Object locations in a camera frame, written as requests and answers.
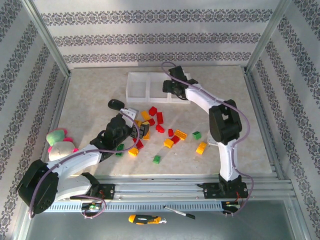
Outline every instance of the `wallpaper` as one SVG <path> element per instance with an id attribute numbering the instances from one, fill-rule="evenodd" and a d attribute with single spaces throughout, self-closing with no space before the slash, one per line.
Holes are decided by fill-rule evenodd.
<path id="1" fill-rule="evenodd" d="M 16 187 L 41 158 L 64 76 L 19 0 L 0 0 L 0 240 L 21 206 Z"/>
<path id="2" fill-rule="evenodd" d="M 283 173 L 320 239 L 320 0 L 289 5 L 252 71 Z"/>
<path id="3" fill-rule="evenodd" d="M 35 0 L 70 69 L 245 66 L 279 0 Z"/>

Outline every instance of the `clear plastic container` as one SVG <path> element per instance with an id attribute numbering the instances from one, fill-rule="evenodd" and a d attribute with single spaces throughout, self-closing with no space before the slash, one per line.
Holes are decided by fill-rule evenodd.
<path id="1" fill-rule="evenodd" d="M 126 83 L 127 103 L 175 103 L 189 104 L 171 93 L 162 92 L 163 82 L 170 78 L 163 72 L 129 72 Z"/>

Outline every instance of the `lego brick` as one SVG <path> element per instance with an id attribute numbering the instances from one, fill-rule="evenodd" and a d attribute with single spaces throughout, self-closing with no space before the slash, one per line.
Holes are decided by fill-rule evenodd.
<path id="1" fill-rule="evenodd" d="M 171 138 L 171 141 L 173 141 L 174 144 L 177 144 L 177 142 L 180 141 L 180 138 L 178 136 L 174 135 L 173 138 Z"/>
<path id="2" fill-rule="evenodd" d="M 168 136 L 172 137 L 174 135 L 174 130 L 173 129 L 168 129 Z"/>
<path id="3" fill-rule="evenodd" d="M 165 132 L 165 129 L 159 124 L 157 126 L 155 126 L 155 129 L 161 134 L 163 134 Z"/>
<path id="4" fill-rule="evenodd" d="M 154 115 L 156 115 L 156 113 L 158 112 L 158 109 L 156 107 L 151 107 L 149 109 L 149 114 L 153 117 Z"/>
<path id="5" fill-rule="evenodd" d="M 146 135 L 143 137 L 143 140 L 150 140 L 150 131 L 146 133 Z"/>
<path id="6" fill-rule="evenodd" d="M 145 121 L 148 121 L 148 120 L 150 119 L 150 116 L 149 116 L 149 114 L 147 113 L 147 111 L 142 111 L 142 112 L 141 112 L 141 116 L 143 117 L 143 119 L 144 119 Z"/>
<path id="7" fill-rule="evenodd" d="M 136 124 L 138 125 L 138 127 L 140 128 L 141 124 L 142 124 L 142 121 L 139 121 L 139 120 L 134 120 L 136 122 Z"/>
<path id="8" fill-rule="evenodd" d="M 131 156 L 136 157 L 136 156 L 138 156 L 139 150 L 134 147 L 134 148 L 131 148 L 131 149 L 128 151 L 128 153 L 129 153 Z"/>
<path id="9" fill-rule="evenodd" d="M 150 118 L 150 119 L 148 120 L 148 122 L 149 122 L 149 124 L 150 124 L 150 127 L 156 124 L 156 122 L 155 122 L 155 120 L 154 120 L 153 118 Z"/>
<path id="10" fill-rule="evenodd" d="M 196 152 L 200 155 L 202 155 L 206 149 L 207 144 L 205 142 L 201 142 L 198 146 L 198 148 L 196 149 Z"/>
<path id="11" fill-rule="evenodd" d="M 154 158 L 153 158 L 153 161 L 155 164 L 159 164 L 160 163 L 160 159 L 161 157 L 159 155 L 156 155 Z"/>
<path id="12" fill-rule="evenodd" d="M 135 145 L 135 147 L 136 147 L 138 150 L 140 150 L 140 149 L 142 149 L 142 148 L 144 147 L 144 145 L 142 144 L 142 142 L 140 141 L 140 139 L 139 139 L 138 143 Z"/>
<path id="13" fill-rule="evenodd" d="M 167 147 L 167 148 L 172 148 L 172 146 L 173 146 L 174 144 L 175 144 L 174 141 L 172 141 L 172 140 L 169 139 L 169 138 L 167 138 L 167 139 L 164 141 L 164 143 L 163 143 L 163 145 L 164 145 L 165 147 Z"/>
<path id="14" fill-rule="evenodd" d="M 123 150 L 124 148 L 125 148 L 125 145 L 124 145 L 124 144 L 120 144 L 120 145 L 116 148 L 116 150 L 117 150 L 117 151 L 121 151 L 121 150 Z M 115 155 L 116 155 L 116 156 L 119 156 L 119 157 L 122 157 L 123 154 L 124 154 L 123 152 L 117 152 Z"/>
<path id="15" fill-rule="evenodd" d="M 186 138 L 188 136 L 186 133 L 184 133 L 183 131 L 180 131 L 178 129 L 174 132 L 174 135 L 179 137 L 182 141 L 186 140 Z"/>
<path id="16" fill-rule="evenodd" d="M 158 124 L 164 124 L 164 116 L 162 115 L 162 112 L 156 113 L 156 121 Z"/>
<path id="17" fill-rule="evenodd" d="M 198 140 L 200 139 L 202 136 L 201 136 L 201 133 L 198 132 L 198 131 L 195 131 L 194 133 L 192 133 L 193 137 L 195 140 Z"/>

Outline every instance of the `wire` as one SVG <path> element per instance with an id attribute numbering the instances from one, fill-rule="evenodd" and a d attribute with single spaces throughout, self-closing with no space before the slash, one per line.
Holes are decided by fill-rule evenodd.
<path id="1" fill-rule="evenodd" d="M 85 219 L 94 219 L 94 218 L 98 217 L 100 214 L 102 214 L 106 210 L 107 204 L 106 204 L 106 201 L 103 198 L 96 197 L 96 196 L 88 196 L 88 195 L 76 195 L 76 197 L 98 200 L 103 205 L 101 211 L 97 212 L 93 216 L 87 216 L 86 215 L 86 210 L 84 210 L 82 215 L 84 216 Z"/>
<path id="2" fill-rule="evenodd" d="M 64 164 L 65 162 L 69 161 L 70 159 L 73 159 L 77 156 L 80 156 L 80 155 L 83 155 L 83 154 L 88 154 L 88 153 L 95 153 L 95 152 L 100 152 L 100 153 L 113 153 L 113 154 L 116 154 L 116 153 L 124 153 L 126 151 L 129 151 L 130 149 L 133 149 L 138 141 L 139 141 L 139 138 L 140 138 L 140 133 L 139 133 L 139 127 L 137 125 L 137 123 L 134 121 L 134 119 L 132 119 L 130 116 L 128 116 L 127 114 L 125 114 L 124 112 L 120 111 L 120 113 L 127 117 L 128 119 L 130 119 L 133 123 L 133 125 L 135 126 L 135 128 L 137 129 L 137 136 L 136 136 L 136 141 L 134 142 L 134 144 L 127 148 L 127 149 L 123 149 L 123 150 L 120 150 L 120 151 L 116 151 L 116 150 L 107 150 L 107 149 L 90 149 L 90 150 L 86 150 L 86 151 L 79 151 L 79 152 L 76 152 L 72 155 L 69 155 L 67 156 L 65 159 L 61 160 L 60 162 L 58 162 L 57 164 L 55 164 L 53 167 L 51 167 L 39 180 L 39 182 L 37 183 L 37 185 L 35 186 L 35 189 L 33 191 L 33 194 L 32 194 L 32 198 L 31 198 L 31 202 L 30 202 L 30 205 L 29 205 L 29 211 L 28 211 L 28 216 L 29 216 L 29 219 L 33 219 L 35 217 L 35 213 L 33 212 L 34 211 L 34 204 L 35 204 L 35 200 L 36 200 L 36 196 L 37 196 L 37 193 L 39 191 L 39 188 L 41 186 L 41 184 L 43 183 L 43 181 L 45 180 L 45 178 L 56 168 L 59 168 L 62 164 Z"/>
<path id="3" fill-rule="evenodd" d="M 243 209 L 243 208 L 245 207 L 245 205 L 247 204 L 247 202 L 248 202 L 248 200 L 249 200 L 249 198 L 250 198 L 250 196 L 251 196 L 251 194 L 252 194 L 252 191 L 254 190 L 254 185 L 255 185 L 254 179 L 253 179 L 250 175 L 245 174 L 245 173 L 243 173 L 243 172 L 240 172 L 240 171 L 237 169 L 236 164 L 235 164 L 235 159 L 234 159 L 235 146 L 236 146 L 237 144 L 241 143 L 243 140 L 245 140 L 245 139 L 248 137 L 249 133 L 250 133 L 250 123 L 249 123 L 249 120 L 248 120 L 248 118 L 243 114 L 243 112 L 240 111 L 239 109 L 237 109 L 236 107 L 234 107 L 234 106 L 232 106 L 232 105 L 230 105 L 230 104 L 228 104 L 228 103 L 225 103 L 224 101 L 221 101 L 221 100 L 219 100 L 218 98 L 210 95 L 209 93 L 207 93 L 206 91 L 204 91 L 202 88 L 199 88 L 199 87 L 197 87 L 197 86 L 191 85 L 190 83 L 187 83 L 187 82 L 185 82 L 185 81 L 182 81 L 182 80 L 180 80 L 180 79 L 178 79 L 178 78 L 176 78 L 176 77 L 174 77 L 174 76 L 171 76 L 171 75 L 165 70 L 165 68 L 164 68 L 164 65 L 165 65 L 165 64 L 171 64 L 171 65 L 173 65 L 173 66 L 175 66 L 175 67 L 176 67 L 176 65 L 175 65 L 173 62 L 170 62 L 170 61 L 164 61 L 164 62 L 161 64 L 161 69 L 162 69 L 162 71 L 163 71 L 167 76 L 169 76 L 171 79 L 173 79 L 173 80 L 175 80 L 175 81 L 177 81 L 177 82 L 179 82 L 179 83 L 182 83 L 182 84 L 184 84 L 184 85 L 187 85 L 188 87 L 190 87 L 190 88 L 192 88 L 192 89 L 195 89 L 195 90 L 197 90 L 197 91 L 200 91 L 201 93 L 203 93 L 204 95 L 206 95 L 208 98 L 210 98 L 210 99 L 216 101 L 217 103 L 222 104 L 222 105 L 224 105 L 224 106 L 226 106 L 226 107 L 228 107 L 228 108 L 236 111 L 237 113 L 239 113 L 239 114 L 244 118 L 244 120 L 245 120 L 245 122 L 246 122 L 246 125 L 247 125 L 246 133 L 244 134 L 243 137 L 239 138 L 238 140 L 236 140 L 236 141 L 231 145 L 231 163 L 232 163 L 233 169 L 234 169 L 239 175 L 245 176 L 245 177 L 247 177 L 247 178 L 249 178 L 249 179 L 251 180 L 251 188 L 250 188 L 250 191 L 248 192 L 248 197 L 245 199 L 245 201 L 243 202 L 242 206 L 238 209 L 238 211 L 236 211 L 236 212 L 232 215 L 232 216 L 235 216 L 235 215 L 239 214 L 239 212 L 241 212 L 242 209 Z"/>

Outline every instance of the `white plush toy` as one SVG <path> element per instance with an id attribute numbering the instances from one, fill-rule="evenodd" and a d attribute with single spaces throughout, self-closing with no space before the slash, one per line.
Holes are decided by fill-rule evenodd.
<path id="1" fill-rule="evenodd" d="M 47 134 L 46 140 L 50 144 L 48 149 L 50 161 L 62 159 L 79 150 L 75 148 L 73 139 L 66 137 L 67 133 L 66 129 L 59 128 Z"/>

